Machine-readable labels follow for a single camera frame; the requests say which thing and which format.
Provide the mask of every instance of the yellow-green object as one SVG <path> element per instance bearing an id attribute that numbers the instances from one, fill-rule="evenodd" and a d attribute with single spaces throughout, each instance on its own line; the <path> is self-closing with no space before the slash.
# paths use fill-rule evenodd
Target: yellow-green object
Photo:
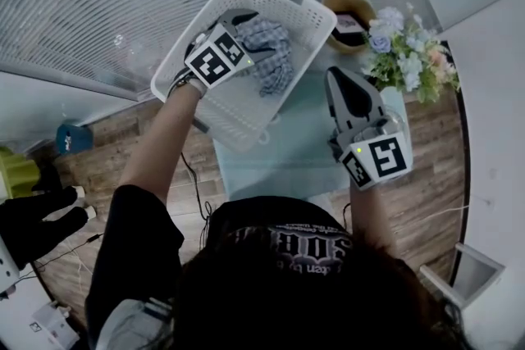
<path id="1" fill-rule="evenodd" d="M 3 147 L 0 147 L 0 172 L 8 198 L 32 195 L 31 189 L 40 179 L 40 171 L 34 161 Z"/>

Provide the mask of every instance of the wooden floor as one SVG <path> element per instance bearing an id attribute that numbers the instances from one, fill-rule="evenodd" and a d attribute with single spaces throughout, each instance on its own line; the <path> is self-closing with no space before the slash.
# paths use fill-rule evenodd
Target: wooden floor
<path id="1" fill-rule="evenodd" d="M 405 101 L 413 143 L 413 171 L 382 186 L 381 193 L 388 203 L 388 215 L 402 258 L 414 270 L 421 264 L 428 264 L 447 279 L 463 215 L 461 210 L 443 212 L 463 205 L 463 140 L 457 102 L 453 93 L 445 93 L 438 103 L 430 106 L 420 105 L 409 97 L 405 97 Z M 97 208 L 98 218 L 41 262 L 104 231 L 112 193 L 121 171 L 160 105 L 157 101 L 147 102 L 93 124 L 94 149 L 58 157 L 54 161 L 63 185 L 84 186 L 86 201 Z M 37 151 L 36 155 L 38 159 L 49 159 L 54 153 L 47 147 Z M 211 139 L 192 129 L 184 154 L 197 171 L 202 199 L 219 207 L 226 197 Z M 342 209 L 349 201 L 348 191 L 335 191 L 329 194 L 329 198 L 336 218 L 342 222 Z M 203 220 L 195 201 L 192 180 L 182 162 L 171 183 L 167 210 L 186 238 L 181 260 L 188 261 L 199 250 Z M 349 211 L 346 219 L 350 226 Z M 81 322 L 84 322 L 84 299 L 89 290 L 90 271 L 99 247 L 99 241 L 85 245 L 78 249 L 78 256 L 66 255 L 46 266 L 42 273 L 43 281 L 55 299 L 71 306 Z"/>

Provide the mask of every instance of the light blue tablecloth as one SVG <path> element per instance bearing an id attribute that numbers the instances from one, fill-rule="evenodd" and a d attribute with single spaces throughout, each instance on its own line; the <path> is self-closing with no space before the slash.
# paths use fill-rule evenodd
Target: light blue tablecloth
<path id="1" fill-rule="evenodd" d="M 312 68 L 327 69 L 330 62 L 343 64 L 324 47 Z M 387 107 L 407 120 L 401 93 L 388 88 L 381 96 Z M 336 163 L 327 144 L 335 127 L 326 102 L 324 72 L 309 70 L 253 148 L 241 154 L 215 142 L 226 195 L 230 200 L 258 195 L 308 198 L 348 188 L 349 174 Z"/>

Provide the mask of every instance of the white plastic basket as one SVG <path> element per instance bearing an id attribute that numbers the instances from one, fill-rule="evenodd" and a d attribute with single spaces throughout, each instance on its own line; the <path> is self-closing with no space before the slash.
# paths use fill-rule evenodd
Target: white plastic basket
<path id="1" fill-rule="evenodd" d="M 310 62 L 336 26 L 336 15 L 316 0 L 209 0 L 179 37 L 151 81 L 156 97 L 166 101 L 167 90 L 184 68 L 189 43 L 230 9 L 248 8 L 283 24 L 290 33 L 291 63 L 295 76 L 281 95 L 260 97 L 252 76 L 233 77 L 208 90 L 195 115 L 208 133 L 228 148 L 243 152 L 259 139 L 279 111 Z"/>

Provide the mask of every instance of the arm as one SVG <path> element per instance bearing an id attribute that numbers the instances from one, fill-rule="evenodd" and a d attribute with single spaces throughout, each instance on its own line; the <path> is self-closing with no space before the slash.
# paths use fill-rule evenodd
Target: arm
<path id="1" fill-rule="evenodd" d="M 393 258 L 398 258 L 394 235 L 379 190 L 372 187 L 359 191 L 354 182 L 351 182 L 350 198 L 352 228 L 356 237 L 373 247 L 384 248 Z"/>
<path id="2" fill-rule="evenodd" d="M 131 154 L 119 185 L 136 185 L 166 204 L 199 99 L 200 92 L 191 84 L 178 88 L 168 97 L 148 133 Z"/>

